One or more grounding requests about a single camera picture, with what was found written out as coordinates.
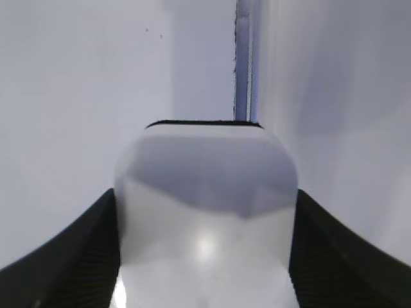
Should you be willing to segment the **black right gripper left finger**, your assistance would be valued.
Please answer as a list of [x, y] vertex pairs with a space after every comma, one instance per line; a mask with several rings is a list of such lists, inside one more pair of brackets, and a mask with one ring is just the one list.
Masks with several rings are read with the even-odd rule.
[[1, 307], [109, 307], [120, 264], [108, 189], [65, 230], [1, 270]]

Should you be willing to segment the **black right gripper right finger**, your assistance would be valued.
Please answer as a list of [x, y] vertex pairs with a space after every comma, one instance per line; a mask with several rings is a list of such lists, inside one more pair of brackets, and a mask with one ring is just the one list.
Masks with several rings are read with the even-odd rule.
[[288, 268], [300, 307], [410, 307], [410, 266], [299, 190]]

